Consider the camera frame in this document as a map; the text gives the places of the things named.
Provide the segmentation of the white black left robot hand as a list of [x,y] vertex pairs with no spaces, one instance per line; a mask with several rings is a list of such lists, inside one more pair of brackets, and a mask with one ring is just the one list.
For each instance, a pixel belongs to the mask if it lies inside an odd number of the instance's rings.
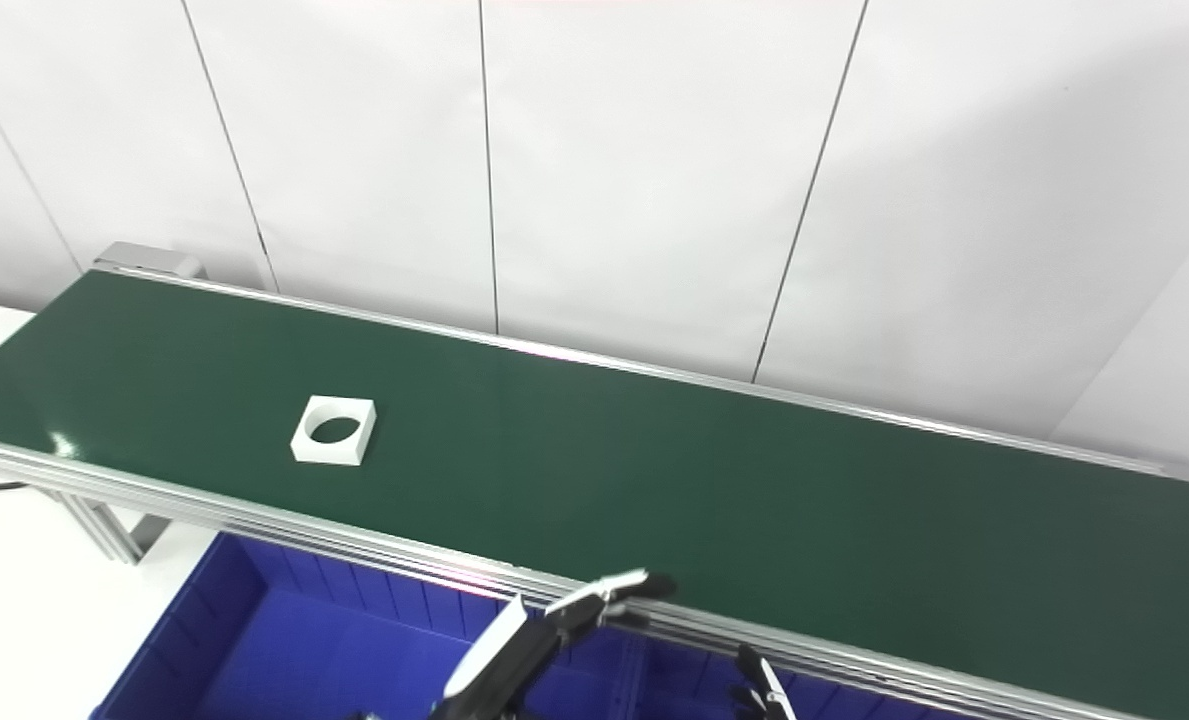
[[534,719],[526,696],[559,652],[608,621],[643,629],[644,612],[627,610],[634,598],[663,600],[678,590],[668,573],[638,568],[599,577],[570,590],[539,614],[512,596],[463,653],[430,706],[430,719]]

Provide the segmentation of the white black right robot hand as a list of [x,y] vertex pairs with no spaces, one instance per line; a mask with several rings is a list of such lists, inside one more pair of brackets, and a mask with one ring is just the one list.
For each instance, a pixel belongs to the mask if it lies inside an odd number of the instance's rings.
[[737,646],[736,669],[742,680],[728,687],[736,719],[798,719],[780,676],[769,661],[748,643]]

